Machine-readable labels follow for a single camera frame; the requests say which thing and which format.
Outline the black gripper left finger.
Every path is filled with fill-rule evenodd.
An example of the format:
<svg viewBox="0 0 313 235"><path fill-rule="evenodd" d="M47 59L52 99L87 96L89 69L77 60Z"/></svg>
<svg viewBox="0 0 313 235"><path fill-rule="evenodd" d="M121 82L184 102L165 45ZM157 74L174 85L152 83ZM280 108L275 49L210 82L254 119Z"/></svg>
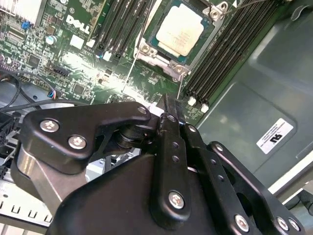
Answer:
<svg viewBox="0 0 313 235"><path fill-rule="evenodd" d="M136 157L155 158L150 212L168 230L191 214L185 142L163 96L156 116L138 102L43 109L22 123L11 171L15 184L48 207L53 218L75 190Z"/></svg>

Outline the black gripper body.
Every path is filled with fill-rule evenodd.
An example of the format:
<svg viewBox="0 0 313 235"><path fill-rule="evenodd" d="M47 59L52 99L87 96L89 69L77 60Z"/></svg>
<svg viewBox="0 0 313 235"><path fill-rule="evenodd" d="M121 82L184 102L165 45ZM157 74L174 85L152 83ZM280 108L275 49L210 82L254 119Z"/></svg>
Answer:
<svg viewBox="0 0 313 235"><path fill-rule="evenodd" d="M188 171L191 215L176 230L160 227L149 204L155 158L136 157L72 192L59 206L49 235L227 235L211 213L196 173Z"/></svg>

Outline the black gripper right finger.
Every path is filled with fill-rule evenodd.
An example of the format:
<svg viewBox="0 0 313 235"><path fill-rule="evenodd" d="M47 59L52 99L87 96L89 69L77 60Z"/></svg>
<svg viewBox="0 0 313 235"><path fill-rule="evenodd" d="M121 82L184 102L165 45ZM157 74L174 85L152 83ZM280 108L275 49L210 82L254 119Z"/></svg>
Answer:
<svg viewBox="0 0 313 235"><path fill-rule="evenodd" d="M221 235L304 235L300 221L221 143L205 144L188 124L182 104L173 110L186 143L187 162L198 172L216 231Z"/></svg>

